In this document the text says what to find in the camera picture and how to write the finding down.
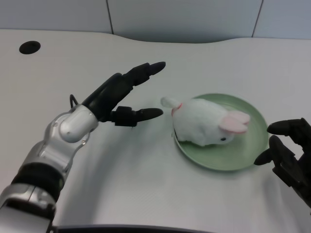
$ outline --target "white table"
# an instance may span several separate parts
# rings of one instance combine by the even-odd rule
[[[32,55],[19,53],[30,40]],[[0,189],[10,183],[45,127],[116,72],[145,62],[166,68],[120,105],[160,107],[227,93],[255,105],[268,124],[311,122],[311,41],[234,39],[211,44],[149,43],[104,33],[0,30]],[[100,124],[74,159],[54,223],[139,224],[217,233],[309,232],[309,208],[272,165],[218,173],[186,159],[174,143],[170,110],[136,128]],[[284,139],[290,149],[298,146]]]

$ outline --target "black grommet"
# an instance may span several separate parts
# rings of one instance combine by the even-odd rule
[[[19,51],[22,54],[33,54],[33,53],[37,52],[40,48],[41,48],[41,45],[39,42],[28,41],[19,47]]]

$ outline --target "robotic arm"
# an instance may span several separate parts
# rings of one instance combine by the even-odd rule
[[[255,165],[263,165],[271,161],[275,167],[272,171],[287,184],[293,187],[300,198],[311,208],[311,126],[302,119],[284,120],[271,124],[268,132],[289,136],[300,145],[304,154],[299,160],[295,154],[273,135],[269,139],[270,148],[255,160]]]
[[[56,202],[70,172],[76,152],[84,146],[98,122],[134,127],[163,114],[160,109],[132,111],[118,107],[133,86],[147,81],[165,62],[145,63],[128,73],[113,75],[82,104],[70,96],[71,110],[58,115],[46,128],[44,140],[29,152],[12,183],[0,196],[1,232],[50,232]]]

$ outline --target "bunny ear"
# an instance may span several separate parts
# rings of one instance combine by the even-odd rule
[[[248,124],[251,119],[249,114],[240,111],[230,111],[228,115],[244,125]]]
[[[245,133],[247,131],[247,126],[243,125],[229,115],[223,118],[222,122],[219,124],[218,127],[229,133]]]

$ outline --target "stuffed rabbit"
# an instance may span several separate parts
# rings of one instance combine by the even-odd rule
[[[240,111],[228,111],[203,99],[180,103],[163,97],[161,104],[172,108],[173,125],[178,141],[190,141],[199,146],[226,144],[237,133],[245,133],[250,116]]]

